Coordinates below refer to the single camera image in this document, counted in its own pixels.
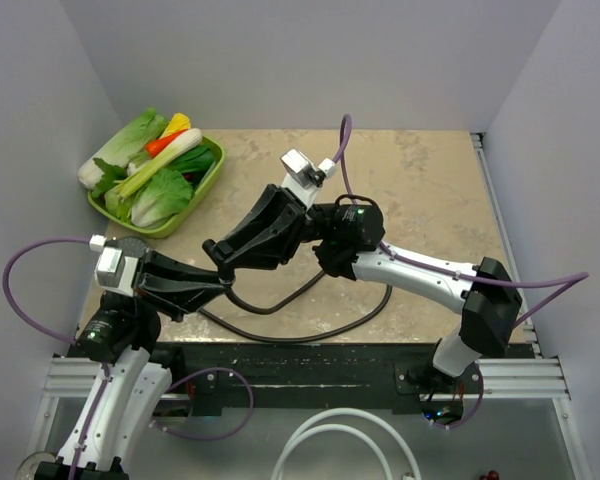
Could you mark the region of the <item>grey shower head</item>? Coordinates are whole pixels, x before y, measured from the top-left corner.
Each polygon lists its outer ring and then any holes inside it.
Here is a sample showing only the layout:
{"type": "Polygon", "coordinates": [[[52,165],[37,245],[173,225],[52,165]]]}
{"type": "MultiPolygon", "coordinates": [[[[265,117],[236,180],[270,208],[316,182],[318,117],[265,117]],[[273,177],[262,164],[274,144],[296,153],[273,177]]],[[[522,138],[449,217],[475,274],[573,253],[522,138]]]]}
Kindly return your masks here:
{"type": "Polygon", "coordinates": [[[116,237],[113,246],[120,249],[124,256],[141,258],[149,249],[149,245],[140,237],[116,237]]]}

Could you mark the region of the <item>black angle valve fitting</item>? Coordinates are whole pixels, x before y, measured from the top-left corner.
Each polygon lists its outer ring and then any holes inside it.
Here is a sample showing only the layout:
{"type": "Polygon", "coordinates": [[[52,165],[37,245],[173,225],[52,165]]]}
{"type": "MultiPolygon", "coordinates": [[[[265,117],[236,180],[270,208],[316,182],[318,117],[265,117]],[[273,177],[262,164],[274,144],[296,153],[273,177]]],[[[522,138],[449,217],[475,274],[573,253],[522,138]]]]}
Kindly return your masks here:
{"type": "Polygon", "coordinates": [[[231,287],[235,282],[235,267],[231,263],[233,248],[224,240],[216,242],[207,239],[203,242],[202,249],[215,265],[220,283],[231,287]]]}

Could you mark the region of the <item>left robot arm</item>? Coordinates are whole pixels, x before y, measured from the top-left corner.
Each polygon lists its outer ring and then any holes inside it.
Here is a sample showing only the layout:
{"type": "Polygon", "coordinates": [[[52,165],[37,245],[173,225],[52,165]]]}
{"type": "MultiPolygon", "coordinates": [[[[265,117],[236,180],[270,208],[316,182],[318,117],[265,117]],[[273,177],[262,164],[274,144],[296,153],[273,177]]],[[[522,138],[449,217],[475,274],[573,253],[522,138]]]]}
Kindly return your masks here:
{"type": "Polygon", "coordinates": [[[165,392],[180,390],[187,368],[151,359],[163,315],[180,320],[226,288],[219,275],[152,249],[140,257],[104,248],[94,276],[104,292],[77,345],[100,370],[72,433],[37,479],[125,479],[124,459],[165,392]]]}

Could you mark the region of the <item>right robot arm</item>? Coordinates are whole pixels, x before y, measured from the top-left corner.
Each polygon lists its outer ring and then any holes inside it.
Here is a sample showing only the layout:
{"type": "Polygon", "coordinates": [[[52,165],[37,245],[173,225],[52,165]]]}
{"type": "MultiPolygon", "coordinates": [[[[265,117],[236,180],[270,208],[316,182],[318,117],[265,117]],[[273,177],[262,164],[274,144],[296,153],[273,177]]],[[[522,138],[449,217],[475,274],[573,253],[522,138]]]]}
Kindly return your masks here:
{"type": "Polygon", "coordinates": [[[204,249],[230,281],[237,269],[274,270],[302,243],[311,243],[329,276],[398,288],[432,300],[460,317],[436,346],[425,369],[428,386],[449,392],[474,361],[504,357],[521,296],[504,265],[439,260],[384,244],[384,218],[375,201],[343,194],[305,205],[290,189],[269,184],[246,217],[204,249]]]}

